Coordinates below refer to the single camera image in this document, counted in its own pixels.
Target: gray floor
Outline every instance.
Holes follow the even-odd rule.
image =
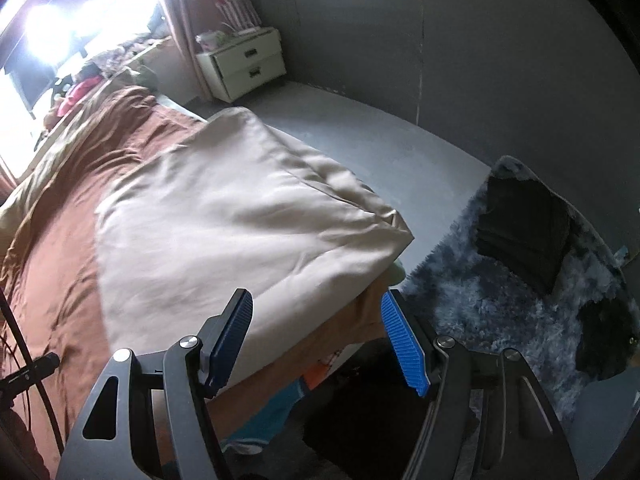
[[[415,237],[401,256],[407,271],[435,247],[489,173],[482,162],[414,124],[298,83],[275,82],[235,105],[345,165],[396,208]],[[225,106],[187,108],[208,118]]]

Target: cable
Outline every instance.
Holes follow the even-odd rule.
[[[4,320],[9,326],[9,330],[11,330],[14,335],[15,342],[18,345],[20,350],[20,354],[22,354],[22,358],[25,364],[28,367],[33,365],[33,359],[31,358],[31,354],[29,353],[29,349],[27,348],[27,343],[24,341],[22,337],[22,332],[20,332],[20,327],[18,327],[18,323],[15,320],[14,313],[11,311],[11,307],[9,306],[8,301],[4,296],[4,292],[0,289],[0,314],[4,316]],[[51,423],[51,429],[53,430],[53,435],[56,438],[56,445],[58,446],[58,452],[62,455],[63,450],[65,449],[65,444],[62,441],[62,434],[60,433],[60,427],[58,426],[58,421],[56,420],[56,414],[53,412],[53,406],[51,405],[51,401],[49,400],[49,396],[47,395],[47,391],[44,389],[44,385],[42,381],[38,381],[36,383],[36,388],[38,389],[38,393],[40,394],[40,398],[42,399],[42,403],[44,404],[44,409],[49,416],[49,422]]]
[[[18,367],[18,369],[22,368],[20,366],[20,363],[18,362],[18,358],[15,356],[15,352],[12,350],[11,346],[9,346],[9,343],[6,341],[6,339],[1,335],[0,341],[4,343],[4,346],[9,351],[9,355],[14,358],[15,365]],[[31,400],[29,399],[29,391],[26,390],[24,393],[27,395],[27,429],[31,433]]]

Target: gray shaggy rug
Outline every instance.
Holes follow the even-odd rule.
[[[503,157],[498,178],[536,179],[521,162]],[[609,248],[571,205],[569,250],[553,292],[540,297],[500,261],[478,254],[475,228],[485,210],[486,182],[449,233],[411,273],[402,289],[412,311],[440,334],[472,350],[522,352],[567,428],[580,391],[591,381],[575,369],[582,325],[576,315],[588,301],[618,298],[629,308],[638,332],[638,308]]]

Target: clothes pile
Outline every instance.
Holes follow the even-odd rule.
[[[552,294],[568,253],[566,203],[537,180],[490,176],[478,218],[478,253],[502,262],[539,296]],[[588,301],[577,314],[582,338],[575,367],[598,380],[622,372],[635,346],[633,318],[618,298]]]
[[[154,46],[159,41],[153,38],[150,32],[138,34],[111,50],[96,54],[91,58],[91,61],[100,68],[105,77],[110,78],[143,50]]]
[[[60,119],[103,80],[104,77],[100,69],[95,63],[89,61],[82,66],[77,74],[65,76],[55,83],[51,96],[51,108],[42,121],[43,130],[33,149],[34,152],[40,143],[49,136],[50,131],[60,122]]]

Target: white nightstand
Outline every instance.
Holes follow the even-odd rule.
[[[211,93],[227,103],[287,73],[280,33],[273,27],[235,38],[197,57]]]

